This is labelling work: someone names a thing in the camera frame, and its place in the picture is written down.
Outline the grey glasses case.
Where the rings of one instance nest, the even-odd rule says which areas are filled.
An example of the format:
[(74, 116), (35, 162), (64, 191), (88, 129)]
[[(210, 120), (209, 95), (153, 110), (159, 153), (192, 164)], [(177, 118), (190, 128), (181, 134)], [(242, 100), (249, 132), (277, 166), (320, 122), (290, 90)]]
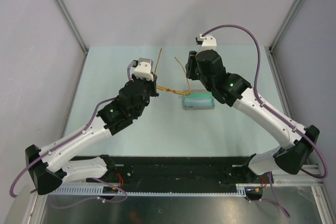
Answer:
[(183, 96), (182, 106), (185, 110), (211, 110), (215, 108), (215, 99), (206, 90), (192, 90)]

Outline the blue cleaning cloth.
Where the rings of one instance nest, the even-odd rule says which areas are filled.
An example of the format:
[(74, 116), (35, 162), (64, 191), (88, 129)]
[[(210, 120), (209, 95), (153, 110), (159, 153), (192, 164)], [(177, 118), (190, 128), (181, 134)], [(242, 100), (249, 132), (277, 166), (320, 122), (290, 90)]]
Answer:
[(214, 107), (211, 98), (184, 98), (183, 104), (186, 109), (212, 109)]

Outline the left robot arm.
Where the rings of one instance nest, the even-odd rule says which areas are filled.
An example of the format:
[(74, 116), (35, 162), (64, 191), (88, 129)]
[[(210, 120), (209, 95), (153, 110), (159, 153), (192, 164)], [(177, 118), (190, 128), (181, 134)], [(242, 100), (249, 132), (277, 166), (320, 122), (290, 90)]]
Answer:
[(132, 75), (116, 98), (107, 99), (106, 106), (96, 108), (90, 121), (56, 142), (39, 148), (31, 145), (25, 149), (26, 165), (39, 195), (53, 192), (63, 183), (82, 178), (101, 178), (110, 182), (116, 169), (108, 155), (100, 155), (88, 161), (74, 164), (70, 160), (79, 152), (98, 141), (114, 136), (138, 119), (151, 97), (157, 97), (157, 76), (149, 78)]

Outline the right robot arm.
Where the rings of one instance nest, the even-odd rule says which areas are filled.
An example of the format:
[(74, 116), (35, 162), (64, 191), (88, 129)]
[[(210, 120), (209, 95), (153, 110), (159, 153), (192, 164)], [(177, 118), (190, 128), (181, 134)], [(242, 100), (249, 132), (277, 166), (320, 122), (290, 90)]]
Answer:
[(262, 174), (277, 169), (292, 175), (302, 170), (313, 151), (312, 144), (319, 137), (317, 127), (295, 122), (255, 95), (248, 81), (226, 71), (220, 55), (214, 50), (190, 51), (186, 77), (199, 80), (219, 103), (253, 119), (279, 143), (278, 148), (250, 157), (242, 169), (245, 181), (254, 183)]

